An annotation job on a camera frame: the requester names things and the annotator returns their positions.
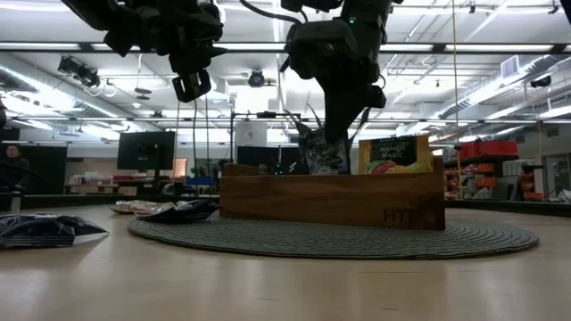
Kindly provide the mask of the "black monitor with stand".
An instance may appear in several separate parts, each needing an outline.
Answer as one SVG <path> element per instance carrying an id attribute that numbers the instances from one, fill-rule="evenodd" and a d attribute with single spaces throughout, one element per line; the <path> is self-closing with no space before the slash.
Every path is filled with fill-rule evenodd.
<path id="1" fill-rule="evenodd" d="M 160 171 L 173 169 L 175 132 L 121 133 L 117 169 L 153 170 L 153 188 L 160 187 Z"/>

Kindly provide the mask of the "white ceiling vent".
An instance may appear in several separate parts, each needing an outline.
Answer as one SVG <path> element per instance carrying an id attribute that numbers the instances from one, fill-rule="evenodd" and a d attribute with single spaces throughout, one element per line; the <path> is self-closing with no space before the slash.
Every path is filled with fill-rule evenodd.
<path id="1" fill-rule="evenodd" d="M 501 63 L 501 76 L 511 78 L 519 74 L 519 56 L 514 55 Z"/>

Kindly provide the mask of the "dark blue tea bag packet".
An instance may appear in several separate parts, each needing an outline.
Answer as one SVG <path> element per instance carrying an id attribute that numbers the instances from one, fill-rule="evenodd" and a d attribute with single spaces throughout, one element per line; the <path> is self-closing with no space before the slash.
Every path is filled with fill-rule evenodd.
<path id="1" fill-rule="evenodd" d="M 144 205 L 133 210 L 138 219 L 159 223 L 194 223 L 209 218 L 219 210 L 219 205 L 210 200 L 194 200 L 190 202 L 167 202 Z"/>
<path id="2" fill-rule="evenodd" d="M 0 215 L 0 249 L 71 247 L 77 236 L 99 234 L 107 231 L 77 216 Z"/>
<path id="3" fill-rule="evenodd" d="M 302 162 L 311 175 L 351 173 L 350 145 L 346 134 L 329 143 L 323 128 L 311 129 L 301 122 L 296 122 L 295 126 L 299 133 L 298 145 Z"/>

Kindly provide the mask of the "round grey woven placemat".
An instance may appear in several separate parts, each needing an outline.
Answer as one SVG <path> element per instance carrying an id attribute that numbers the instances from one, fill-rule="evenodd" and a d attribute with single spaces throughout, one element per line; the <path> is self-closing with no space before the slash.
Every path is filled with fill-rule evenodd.
<path id="1" fill-rule="evenodd" d="M 133 235 L 204 251 L 303 259 L 461 259 L 531 249 L 523 228 L 450 219 L 442 231 L 218 218 L 168 224 L 135 219 Z"/>

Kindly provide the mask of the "snake plant in white pot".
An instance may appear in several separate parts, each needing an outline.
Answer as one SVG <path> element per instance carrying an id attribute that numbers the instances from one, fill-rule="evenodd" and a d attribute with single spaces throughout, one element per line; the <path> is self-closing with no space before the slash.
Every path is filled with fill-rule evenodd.
<path id="1" fill-rule="evenodd" d="M 324 144 L 327 141 L 325 135 L 325 124 L 321 122 L 320 118 L 317 116 L 313 108 L 310 107 L 310 109 L 313 112 L 314 118 L 318 123 L 317 129 L 311 129 L 307 125 L 303 124 L 302 122 L 300 122 L 300 118 L 295 116 L 290 111 L 285 110 L 285 113 L 288 116 L 288 118 L 291 120 L 291 122 L 295 125 L 296 129 L 298 130 L 299 144 L 308 144 L 309 142 Z M 357 126 L 355 132 L 351 136 L 348 136 L 347 133 L 343 134 L 342 139 L 348 145 L 352 145 L 355 137 L 361 131 L 362 127 L 368 122 L 369 113 L 370 113 L 370 108 L 366 108 L 362 112 L 359 125 Z"/>

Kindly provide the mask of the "person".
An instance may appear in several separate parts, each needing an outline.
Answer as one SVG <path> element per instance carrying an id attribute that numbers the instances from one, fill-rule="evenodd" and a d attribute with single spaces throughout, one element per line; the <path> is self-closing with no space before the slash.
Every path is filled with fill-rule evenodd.
<path id="1" fill-rule="evenodd" d="M 7 145 L 5 157 L 0 160 L 0 190 L 13 185 L 18 191 L 26 191 L 30 175 L 24 169 L 30 169 L 29 161 L 22 156 L 19 146 Z"/>

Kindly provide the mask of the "shelf with red bins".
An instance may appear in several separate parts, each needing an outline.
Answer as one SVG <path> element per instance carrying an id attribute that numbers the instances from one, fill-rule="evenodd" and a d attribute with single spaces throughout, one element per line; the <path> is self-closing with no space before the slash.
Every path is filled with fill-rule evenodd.
<path id="1" fill-rule="evenodd" d="M 480 138 L 443 151 L 444 198 L 534 202 L 543 199 L 535 184 L 542 166 L 518 155 L 513 141 Z"/>

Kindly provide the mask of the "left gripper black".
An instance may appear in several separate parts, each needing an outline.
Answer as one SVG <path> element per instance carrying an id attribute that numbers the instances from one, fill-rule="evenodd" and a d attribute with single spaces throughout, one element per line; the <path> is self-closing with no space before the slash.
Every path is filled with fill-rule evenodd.
<path id="1" fill-rule="evenodd" d="M 157 9 L 154 50 L 169 58 L 177 74 L 172 79 L 176 97 L 188 103 L 211 90 L 206 68 L 212 58 L 227 52 L 213 45 L 222 36 L 219 8 L 212 0 L 157 0 Z"/>

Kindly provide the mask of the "wooden tea organizer tray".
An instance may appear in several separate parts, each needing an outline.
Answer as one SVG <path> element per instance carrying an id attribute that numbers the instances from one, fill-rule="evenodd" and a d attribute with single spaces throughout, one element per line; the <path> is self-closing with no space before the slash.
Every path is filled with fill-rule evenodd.
<path id="1" fill-rule="evenodd" d="M 444 230 L 443 161 L 430 173 L 231 176 L 220 182 L 221 215 L 350 226 Z"/>

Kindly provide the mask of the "white tea bag packet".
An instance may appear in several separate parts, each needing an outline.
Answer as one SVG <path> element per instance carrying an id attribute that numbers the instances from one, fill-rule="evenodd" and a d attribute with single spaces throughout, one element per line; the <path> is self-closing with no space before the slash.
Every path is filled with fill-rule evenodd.
<path id="1" fill-rule="evenodd" d="M 156 215 L 175 207 L 173 202 L 117 201 L 109 209 L 117 214 Z"/>

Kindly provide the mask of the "yellow mango tea bag packet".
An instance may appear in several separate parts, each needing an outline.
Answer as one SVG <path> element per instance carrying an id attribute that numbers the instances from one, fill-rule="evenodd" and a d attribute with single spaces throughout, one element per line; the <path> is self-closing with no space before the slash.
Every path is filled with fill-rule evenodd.
<path id="1" fill-rule="evenodd" d="M 434 171 L 428 136 L 361 140 L 359 174 L 417 174 Z"/>

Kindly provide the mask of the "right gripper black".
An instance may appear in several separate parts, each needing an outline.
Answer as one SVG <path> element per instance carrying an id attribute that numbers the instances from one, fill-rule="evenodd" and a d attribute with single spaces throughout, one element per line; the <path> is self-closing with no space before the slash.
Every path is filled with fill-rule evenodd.
<path id="1" fill-rule="evenodd" d="M 340 139 L 352 123 L 352 107 L 383 107 L 378 54 L 386 43 L 382 21 L 331 20 L 293 25 L 286 36 L 289 67 L 316 79 L 326 105 L 325 139 Z"/>

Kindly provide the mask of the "black overhead frame beam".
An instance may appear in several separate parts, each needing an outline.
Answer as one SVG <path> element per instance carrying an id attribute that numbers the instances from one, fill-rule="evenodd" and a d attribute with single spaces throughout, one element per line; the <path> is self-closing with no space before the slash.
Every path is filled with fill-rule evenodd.
<path id="1" fill-rule="evenodd" d="M 215 47 L 232 54 L 278 54 L 285 50 L 284 43 L 273 42 L 218 42 Z M 90 42 L 0 42 L 0 52 L 15 53 L 111 53 L 104 43 Z M 571 44 L 498 44 L 498 43 L 388 43 L 380 47 L 381 54 L 571 54 Z"/>

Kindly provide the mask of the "white cabinet box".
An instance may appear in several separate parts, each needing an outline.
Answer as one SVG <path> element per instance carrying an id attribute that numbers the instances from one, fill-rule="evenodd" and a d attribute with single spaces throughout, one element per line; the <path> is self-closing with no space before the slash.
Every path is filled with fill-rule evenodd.
<path id="1" fill-rule="evenodd" d="M 235 128 L 234 138 L 236 146 L 265 147 L 268 142 L 268 128 L 266 122 L 243 121 Z"/>

